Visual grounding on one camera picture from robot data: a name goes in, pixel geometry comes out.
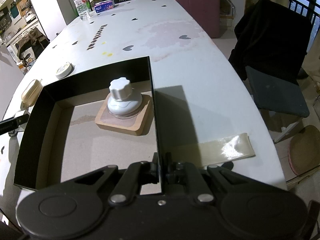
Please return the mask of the beige earbuds case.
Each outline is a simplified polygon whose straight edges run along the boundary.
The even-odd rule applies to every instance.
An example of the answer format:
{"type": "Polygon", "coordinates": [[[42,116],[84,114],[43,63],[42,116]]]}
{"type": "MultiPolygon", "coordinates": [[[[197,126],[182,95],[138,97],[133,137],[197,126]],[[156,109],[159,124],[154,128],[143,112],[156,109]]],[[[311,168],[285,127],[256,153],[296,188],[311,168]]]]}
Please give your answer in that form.
{"type": "Polygon", "coordinates": [[[39,94],[42,91],[42,89],[43,85],[41,84],[41,81],[34,79],[23,91],[21,95],[22,102],[28,107],[35,105],[35,102],[39,97],[39,94]]]}

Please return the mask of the square wooden coaster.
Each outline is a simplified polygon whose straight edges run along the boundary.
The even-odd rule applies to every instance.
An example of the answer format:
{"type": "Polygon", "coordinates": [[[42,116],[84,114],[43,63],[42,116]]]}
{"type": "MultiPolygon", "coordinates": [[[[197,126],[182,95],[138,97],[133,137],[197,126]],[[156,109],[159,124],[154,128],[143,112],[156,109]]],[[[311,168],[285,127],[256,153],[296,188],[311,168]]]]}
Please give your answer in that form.
{"type": "Polygon", "coordinates": [[[108,131],[141,136],[148,134],[153,120],[152,97],[142,94],[142,104],[137,112],[129,116],[115,116],[110,113],[107,107],[109,93],[95,117],[95,124],[108,131]]]}

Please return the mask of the black cardboard box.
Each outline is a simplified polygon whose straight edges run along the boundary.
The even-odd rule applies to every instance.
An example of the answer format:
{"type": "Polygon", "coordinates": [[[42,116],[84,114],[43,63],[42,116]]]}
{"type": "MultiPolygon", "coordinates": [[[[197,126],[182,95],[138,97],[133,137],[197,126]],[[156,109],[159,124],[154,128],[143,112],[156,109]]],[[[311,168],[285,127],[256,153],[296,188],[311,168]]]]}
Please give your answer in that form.
{"type": "Polygon", "coordinates": [[[150,161],[157,150],[154,121],[148,134],[99,128],[94,120],[112,80],[125,77],[152,97],[150,59],[96,67],[44,86],[22,135],[13,184],[40,190],[102,168],[150,161]]]}

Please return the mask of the white suction knob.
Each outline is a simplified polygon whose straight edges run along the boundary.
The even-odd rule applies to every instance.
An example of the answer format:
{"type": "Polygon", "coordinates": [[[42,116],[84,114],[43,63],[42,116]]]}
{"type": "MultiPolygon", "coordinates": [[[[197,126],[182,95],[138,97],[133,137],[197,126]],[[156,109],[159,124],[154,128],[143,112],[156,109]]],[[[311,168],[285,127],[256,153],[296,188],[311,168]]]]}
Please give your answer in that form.
{"type": "Polygon", "coordinates": [[[132,88],[130,80],[125,77],[112,80],[109,86],[110,96],[107,107],[117,116],[130,115],[142,104],[142,95],[132,88]]]}

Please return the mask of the white round tape tin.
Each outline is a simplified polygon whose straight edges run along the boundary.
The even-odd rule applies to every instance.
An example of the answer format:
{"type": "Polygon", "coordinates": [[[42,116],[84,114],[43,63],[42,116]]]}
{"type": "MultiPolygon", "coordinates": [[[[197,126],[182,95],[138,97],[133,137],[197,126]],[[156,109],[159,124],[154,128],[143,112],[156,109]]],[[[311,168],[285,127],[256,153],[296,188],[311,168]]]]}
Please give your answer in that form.
{"type": "Polygon", "coordinates": [[[66,62],[63,66],[60,66],[59,68],[57,68],[55,72],[55,76],[57,79],[63,79],[64,77],[71,74],[72,71],[73,71],[73,65],[69,62],[66,62]]]}

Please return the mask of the clear tape strip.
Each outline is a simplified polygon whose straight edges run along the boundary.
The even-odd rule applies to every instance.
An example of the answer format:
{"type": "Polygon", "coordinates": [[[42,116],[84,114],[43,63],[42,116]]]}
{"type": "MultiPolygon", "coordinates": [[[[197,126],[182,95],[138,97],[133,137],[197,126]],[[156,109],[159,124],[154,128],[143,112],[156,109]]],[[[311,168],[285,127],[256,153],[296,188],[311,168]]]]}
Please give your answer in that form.
{"type": "Polygon", "coordinates": [[[177,146],[170,150],[174,161],[185,161],[197,167],[222,164],[255,156],[247,133],[209,142],[177,146]]]}

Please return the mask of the black chair with bag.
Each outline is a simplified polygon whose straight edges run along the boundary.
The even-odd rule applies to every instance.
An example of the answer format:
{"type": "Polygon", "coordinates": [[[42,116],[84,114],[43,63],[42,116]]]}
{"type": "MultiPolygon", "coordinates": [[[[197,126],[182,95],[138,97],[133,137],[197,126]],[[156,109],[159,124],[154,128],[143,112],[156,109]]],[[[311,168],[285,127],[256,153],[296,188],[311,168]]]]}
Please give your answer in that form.
{"type": "Polygon", "coordinates": [[[17,57],[22,61],[23,66],[25,67],[27,65],[27,58],[22,54],[27,49],[31,48],[37,59],[49,43],[50,40],[48,37],[40,32],[37,27],[34,27],[16,43],[17,57]]]}

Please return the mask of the round brown stool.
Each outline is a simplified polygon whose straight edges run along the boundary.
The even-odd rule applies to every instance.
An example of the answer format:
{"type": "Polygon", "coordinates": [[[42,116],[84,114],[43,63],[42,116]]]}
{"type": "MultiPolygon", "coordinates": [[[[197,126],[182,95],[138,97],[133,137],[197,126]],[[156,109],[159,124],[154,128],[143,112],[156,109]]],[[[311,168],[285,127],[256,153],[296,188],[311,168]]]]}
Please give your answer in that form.
{"type": "Polygon", "coordinates": [[[308,125],[292,137],[288,160],[297,176],[319,165],[319,130],[315,126],[308,125]]]}

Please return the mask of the clear water bottle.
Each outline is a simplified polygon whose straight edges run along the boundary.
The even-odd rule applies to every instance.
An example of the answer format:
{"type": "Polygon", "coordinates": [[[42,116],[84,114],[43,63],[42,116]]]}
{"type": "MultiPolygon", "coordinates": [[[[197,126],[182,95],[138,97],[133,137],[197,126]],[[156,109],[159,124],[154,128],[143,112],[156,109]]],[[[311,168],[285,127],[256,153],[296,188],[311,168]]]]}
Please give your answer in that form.
{"type": "Polygon", "coordinates": [[[73,0],[78,15],[81,20],[88,20],[91,12],[91,5],[89,0],[73,0]]]}

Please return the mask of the blue tissue pack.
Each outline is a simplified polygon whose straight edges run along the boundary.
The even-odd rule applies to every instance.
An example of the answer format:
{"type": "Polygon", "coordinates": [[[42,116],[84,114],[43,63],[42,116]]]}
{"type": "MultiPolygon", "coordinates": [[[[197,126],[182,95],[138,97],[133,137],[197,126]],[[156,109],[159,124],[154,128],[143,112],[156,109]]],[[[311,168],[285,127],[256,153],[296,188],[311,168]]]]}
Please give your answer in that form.
{"type": "Polygon", "coordinates": [[[94,9],[95,9],[95,12],[98,14],[103,11],[113,9],[114,7],[115,7],[114,0],[106,0],[106,1],[96,3],[94,6],[94,9]]]}

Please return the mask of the black office chair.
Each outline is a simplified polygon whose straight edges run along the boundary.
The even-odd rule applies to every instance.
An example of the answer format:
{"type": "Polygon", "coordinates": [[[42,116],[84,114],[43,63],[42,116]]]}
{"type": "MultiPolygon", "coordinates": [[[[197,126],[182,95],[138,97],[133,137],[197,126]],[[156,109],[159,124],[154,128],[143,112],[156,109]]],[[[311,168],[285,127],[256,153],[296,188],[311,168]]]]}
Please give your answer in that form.
{"type": "Polygon", "coordinates": [[[297,82],[310,32],[305,16],[270,0],[250,6],[234,28],[237,43],[229,62],[240,79],[248,80],[255,105],[296,118],[274,143],[310,114],[297,82]]]}

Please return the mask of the pink upholstered chair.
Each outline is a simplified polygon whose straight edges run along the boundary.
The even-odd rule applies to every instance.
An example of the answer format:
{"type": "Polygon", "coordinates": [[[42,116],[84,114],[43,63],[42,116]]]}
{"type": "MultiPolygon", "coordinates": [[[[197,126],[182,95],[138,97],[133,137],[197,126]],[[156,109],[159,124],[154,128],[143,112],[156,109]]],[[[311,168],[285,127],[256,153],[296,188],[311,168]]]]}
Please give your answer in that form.
{"type": "Polygon", "coordinates": [[[176,0],[211,38],[220,36],[220,0],[176,0]]]}

